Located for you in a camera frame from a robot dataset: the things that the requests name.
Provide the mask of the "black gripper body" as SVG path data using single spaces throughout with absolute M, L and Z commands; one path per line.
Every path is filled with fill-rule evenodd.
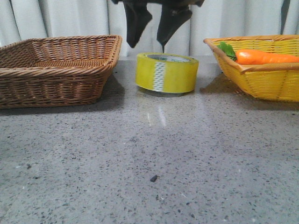
M 167 5 L 170 7 L 183 7 L 188 5 L 202 6 L 204 0 L 123 0 L 123 3 L 155 3 L 160 5 Z

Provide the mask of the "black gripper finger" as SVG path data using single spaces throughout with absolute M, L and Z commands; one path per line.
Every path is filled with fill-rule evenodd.
M 147 24 L 152 20 L 147 2 L 123 2 L 127 19 L 127 43 L 134 48 Z
M 157 30 L 157 41 L 162 46 L 164 53 L 165 45 L 174 33 L 192 16 L 189 5 L 171 7 L 162 5 L 160 22 Z

